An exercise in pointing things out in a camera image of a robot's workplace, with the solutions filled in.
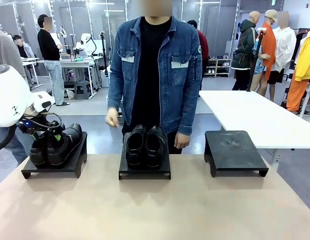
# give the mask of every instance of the blue jeans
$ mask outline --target blue jeans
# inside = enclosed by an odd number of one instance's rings
[[[50,75],[56,105],[61,105],[64,102],[65,86],[60,61],[45,60],[44,64]]]
[[[0,127],[0,142],[8,135],[8,127]],[[23,134],[19,128],[16,129],[15,135],[5,149],[12,152],[13,156],[21,164],[30,154],[34,138],[28,134]]]

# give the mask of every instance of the black platform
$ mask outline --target black platform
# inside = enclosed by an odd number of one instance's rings
[[[168,148],[166,148],[165,159],[163,159],[162,165],[160,169],[147,169],[147,168],[138,168],[132,169],[127,165],[126,160],[126,144],[127,139],[130,135],[129,133],[125,134],[123,150],[121,153],[120,167],[119,167],[119,180],[122,179],[154,179],[155,177],[159,179],[169,179],[171,180],[171,172],[170,172],[170,161],[169,161],[169,152]]]
[[[79,178],[81,165],[87,161],[87,133],[85,131],[81,143],[77,146],[77,149],[73,150],[69,158],[68,163],[62,168],[51,166],[38,168],[29,159],[21,173],[25,179],[28,179],[32,173],[75,173],[76,177]]]
[[[259,171],[264,177],[268,168],[245,131],[207,131],[205,161],[210,174],[217,171]]]

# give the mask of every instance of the cap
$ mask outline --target cap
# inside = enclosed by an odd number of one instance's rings
[[[277,21],[277,11],[276,10],[268,10],[265,12],[265,17],[269,17],[270,19],[273,19],[275,22]]]

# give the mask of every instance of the blue jacket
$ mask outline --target blue jacket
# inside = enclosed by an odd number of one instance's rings
[[[108,107],[118,110],[123,96],[128,125],[131,123],[141,54],[140,19],[119,27],[110,67]],[[158,69],[159,89],[154,91],[159,91],[162,128],[167,133],[178,130],[181,134],[191,135],[202,77],[201,47],[197,30],[192,25],[172,17],[159,50]]]

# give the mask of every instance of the black t-shirt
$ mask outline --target black t-shirt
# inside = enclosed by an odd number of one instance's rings
[[[40,29],[38,33],[38,43],[44,60],[59,61],[59,49],[49,32]]]
[[[170,26],[171,18],[160,25],[151,25],[141,18],[141,56],[131,127],[160,125],[158,55]]]
[[[28,57],[27,54],[26,54],[24,45],[22,45],[22,46],[18,45],[18,50],[19,50],[20,56],[22,56],[23,58],[27,58]]]

